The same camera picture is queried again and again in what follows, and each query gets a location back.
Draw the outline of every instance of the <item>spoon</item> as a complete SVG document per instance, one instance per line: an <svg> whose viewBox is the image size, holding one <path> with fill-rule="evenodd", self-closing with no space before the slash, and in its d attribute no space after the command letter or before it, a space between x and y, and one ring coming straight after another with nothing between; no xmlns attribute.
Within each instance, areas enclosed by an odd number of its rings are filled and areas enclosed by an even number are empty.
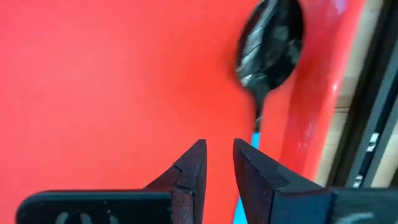
<svg viewBox="0 0 398 224"><path fill-rule="evenodd" d="M263 0L246 23L238 42L235 70L256 103L252 146L258 148L263 104L268 93L286 81L302 51L303 14L297 0ZM239 198L234 224L247 223Z"/></svg>

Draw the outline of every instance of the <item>wooden surface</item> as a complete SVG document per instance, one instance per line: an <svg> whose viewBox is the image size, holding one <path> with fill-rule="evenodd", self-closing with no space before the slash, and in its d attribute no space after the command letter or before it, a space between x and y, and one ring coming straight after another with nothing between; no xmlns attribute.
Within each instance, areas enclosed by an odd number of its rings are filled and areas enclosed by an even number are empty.
<svg viewBox="0 0 398 224"><path fill-rule="evenodd" d="M381 6L382 0L368 0L362 12L356 39L353 44L353 49L351 51L351 56L347 64L343 84L336 104L333 121L329 129L325 147L323 148L318 175L315 180L320 185L326 184ZM392 139L390 140L386 153L382 159L382 165L376 173L373 185L385 186L389 184L397 165L398 128L395 128ZM382 173L384 175L388 174L387 177L381 177Z"/></svg>

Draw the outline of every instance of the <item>black frame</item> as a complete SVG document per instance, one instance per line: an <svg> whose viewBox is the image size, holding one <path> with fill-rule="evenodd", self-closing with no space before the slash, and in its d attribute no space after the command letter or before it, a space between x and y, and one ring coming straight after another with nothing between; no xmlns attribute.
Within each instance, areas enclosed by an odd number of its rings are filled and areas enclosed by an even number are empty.
<svg viewBox="0 0 398 224"><path fill-rule="evenodd" d="M396 170L396 173L394 174L391 183L390 183L390 187L398 187L398 168Z"/></svg>
<svg viewBox="0 0 398 224"><path fill-rule="evenodd" d="M397 24L398 0L385 0L327 185L371 186L398 118Z"/></svg>

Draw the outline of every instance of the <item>red cutting board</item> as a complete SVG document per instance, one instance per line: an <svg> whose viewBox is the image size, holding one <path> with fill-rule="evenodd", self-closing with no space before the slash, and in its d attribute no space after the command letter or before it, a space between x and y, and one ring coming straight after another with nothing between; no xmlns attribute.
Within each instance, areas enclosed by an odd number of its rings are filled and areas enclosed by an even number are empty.
<svg viewBox="0 0 398 224"><path fill-rule="evenodd" d="M256 0L0 2L0 223L47 189L139 189L208 143L204 223L231 223L234 138L251 96L234 74ZM302 1L294 74L265 105L260 148L315 176L363 0Z"/></svg>

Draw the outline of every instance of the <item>red surface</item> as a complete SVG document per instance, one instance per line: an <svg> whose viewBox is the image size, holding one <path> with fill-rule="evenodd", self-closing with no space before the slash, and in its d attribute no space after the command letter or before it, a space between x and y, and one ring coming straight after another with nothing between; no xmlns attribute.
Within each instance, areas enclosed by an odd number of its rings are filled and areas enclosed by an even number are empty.
<svg viewBox="0 0 398 224"><path fill-rule="evenodd" d="M254 124L234 57L256 2L1 1L0 223L45 189L141 188L198 138L204 223L231 223L232 143ZM363 1L302 3L303 55L260 148L313 178Z"/></svg>

